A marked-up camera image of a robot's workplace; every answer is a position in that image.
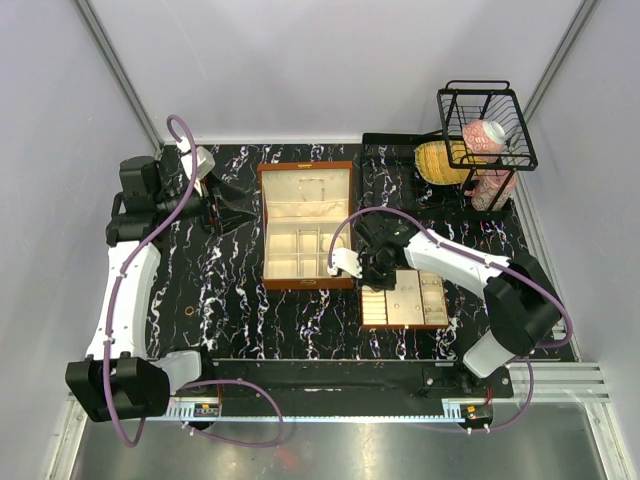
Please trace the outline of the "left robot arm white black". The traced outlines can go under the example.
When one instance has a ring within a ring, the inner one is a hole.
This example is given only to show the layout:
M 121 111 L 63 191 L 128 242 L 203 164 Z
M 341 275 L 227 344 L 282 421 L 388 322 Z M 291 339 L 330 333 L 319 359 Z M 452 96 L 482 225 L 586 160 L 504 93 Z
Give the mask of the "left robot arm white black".
M 181 387 L 203 396 L 215 386 L 216 372 L 194 350 L 158 360 L 147 355 L 145 322 L 161 249 L 145 239 L 166 219 L 198 219 L 222 236 L 255 216 L 236 204 L 243 191 L 214 174 L 209 151 L 184 154 L 181 164 L 194 184 L 189 198 L 164 189 L 159 163 L 150 156 L 120 164 L 121 190 L 106 227 L 109 275 L 100 319 L 84 359 L 69 363 L 65 372 L 67 386 L 96 423 L 113 414 L 121 420 L 159 417 Z

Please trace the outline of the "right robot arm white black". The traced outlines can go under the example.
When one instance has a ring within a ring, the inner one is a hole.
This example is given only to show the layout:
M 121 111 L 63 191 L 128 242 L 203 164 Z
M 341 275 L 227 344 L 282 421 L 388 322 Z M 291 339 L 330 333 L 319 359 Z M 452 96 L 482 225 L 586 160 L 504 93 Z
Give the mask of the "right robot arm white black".
M 368 207 L 354 228 L 366 245 L 358 254 L 361 282 L 393 291 L 399 270 L 435 273 L 482 299 L 489 327 L 463 355 L 454 384 L 476 396 L 494 371 L 516 357 L 567 345 L 573 323 L 539 261 L 528 253 L 514 258 L 481 252 L 438 235 L 400 210 Z

